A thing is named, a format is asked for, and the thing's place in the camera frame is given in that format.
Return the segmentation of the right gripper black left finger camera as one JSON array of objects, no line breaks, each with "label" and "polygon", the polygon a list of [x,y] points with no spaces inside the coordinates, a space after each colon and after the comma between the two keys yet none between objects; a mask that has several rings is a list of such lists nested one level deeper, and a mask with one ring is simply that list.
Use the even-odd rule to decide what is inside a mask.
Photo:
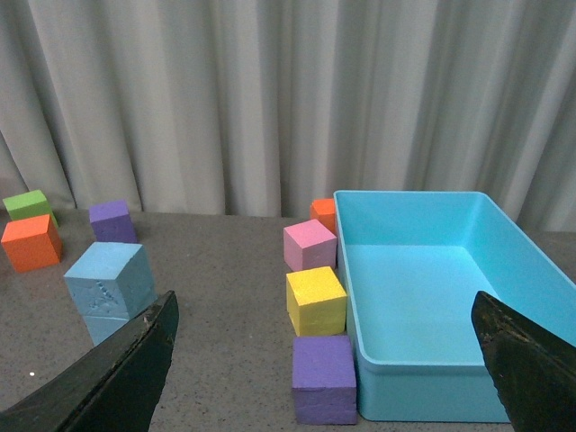
[{"label": "right gripper black left finger camera", "polygon": [[172,363],[176,294],[161,295],[1,414],[3,431],[147,431]]}]

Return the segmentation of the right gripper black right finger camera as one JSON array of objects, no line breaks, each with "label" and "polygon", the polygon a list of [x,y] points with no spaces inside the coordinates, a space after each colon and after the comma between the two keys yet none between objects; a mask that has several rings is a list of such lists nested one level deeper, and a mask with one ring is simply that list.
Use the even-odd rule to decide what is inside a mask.
[{"label": "right gripper black right finger camera", "polygon": [[513,429],[573,431],[575,347],[484,291],[471,319]]}]

